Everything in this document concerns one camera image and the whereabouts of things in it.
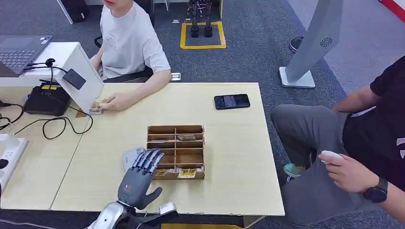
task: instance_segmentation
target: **wooden table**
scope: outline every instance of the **wooden table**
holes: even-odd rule
[[[32,87],[1,87],[0,100],[23,105],[23,97],[26,97],[31,89]],[[20,111],[21,109],[16,106],[0,108],[0,113],[12,120],[20,114]],[[75,118],[75,114],[76,111],[68,109],[65,116],[72,120],[77,131],[83,131],[89,119]],[[25,113],[15,122],[12,129],[18,131],[27,124],[43,118],[50,117]],[[16,135],[27,138],[29,143],[1,195],[3,209],[51,208],[81,135],[73,133],[68,126],[59,138],[50,141],[42,135],[43,124],[44,122],[38,122]],[[62,128],[63,121],[52,121],[46,126],[45,131],[49,136],[54,136]]]
[[[140,85],[108,83],[102,97]],[[217,111],[213,97],[223,94],[248,94],[251,107]],[[163,192],[141,212],[156,212],[159,205],[173,201],[181,214],[283,216],[257,83],[170,83],[126,111],[94,116],[93,128],[82,136],[51,210],[101,211],[117,199],[124,175],[121,154],[146,146],[149,125],[192,124],[205,129],[205,180],[153,181],[150,190],[162,187]]]

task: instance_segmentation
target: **laptop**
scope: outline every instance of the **laptop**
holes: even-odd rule
[[[19,77],[44,51],[52,37],[0,35],[0,77]]]

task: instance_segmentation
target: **robotic finger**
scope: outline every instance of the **robotic finger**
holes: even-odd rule
[[[145,156],[141,159],[139,163],[139,168],[144,168],[145,161],[149,158],[150,154],[152,153],[152,149],[148,149],[145,153]]]
[[[150,155],[149,159],[143,166],[143,170],[147,171],[149,169],[150,164],[152,163],[153,159],[155,159],[155,156],[160,152],[160,149],[151,149],[152,154]]]
[[[135,159],[134,163],[132,164],[133,168],[140,168],[139,162],[142,160],[142,158],[145,156],[145,153],[140,153],[138,154],[137,158]]]
[[[155,172],[155,170],[158,167],[158,164],[163,156],[164,156],[164,153],[159,154],[158,157],[156,158],[155,162],[153,163],[152,167],[149,169],[149,173],[151,175],[153,174],[153,172]]]

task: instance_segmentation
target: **boy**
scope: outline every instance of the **boy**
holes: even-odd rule
[[[159,91],[171,80],[171,68],[149,15],[133,0],[103,0],[101,32],[103,45],[91,59],[94,68],[102,63],[102,78],[137,73],[148,66],[153,75],[138,89],[115,93],[101,108],[125,110]]]

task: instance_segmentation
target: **speaker grille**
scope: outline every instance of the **speaker grille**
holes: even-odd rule
[[[333,39],[330,37],[324,38],[320,41],[319,45],[323,48],[329,47],[333,43]]]

